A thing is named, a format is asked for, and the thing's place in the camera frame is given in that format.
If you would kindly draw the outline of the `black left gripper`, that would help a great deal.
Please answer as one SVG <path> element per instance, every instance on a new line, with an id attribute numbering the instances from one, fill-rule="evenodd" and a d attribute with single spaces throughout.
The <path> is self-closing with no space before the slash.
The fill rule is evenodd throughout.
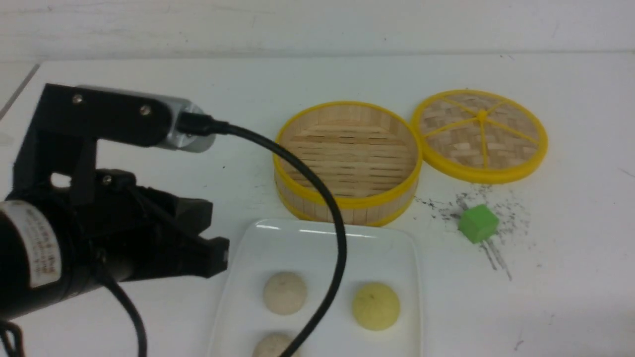
<path id="1" fill-rule="evenodd" d="M 71 205 L 70 186 L 50 190 L 66 285 L 95 286 L 98 262 L 117 282 L 211 278 L 227 269 L 230 241 L 199 237 L 211 226 L 212 202 L 137 185 L 125 171 L 99 170 L 96 183 L 90 205 Z"/>

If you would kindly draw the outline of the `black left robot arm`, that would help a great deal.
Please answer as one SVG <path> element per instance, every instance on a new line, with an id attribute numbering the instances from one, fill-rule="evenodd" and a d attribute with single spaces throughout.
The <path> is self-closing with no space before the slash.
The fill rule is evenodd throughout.
<path id="1" fill-rule="evenodd" d="M 104 287 L 129 314 L 137 355 L 148 352 L 140 313 L 122 282 L 211 278 L 228 267 L 227 238 L 204 239 L 213 204 L 137 185 L 134 174 L 98 170 L 95 196 L 73 206 L 70 188 L 37 187 L 1 204 L 1 343 L 24 355 L 14 318 Z"/>

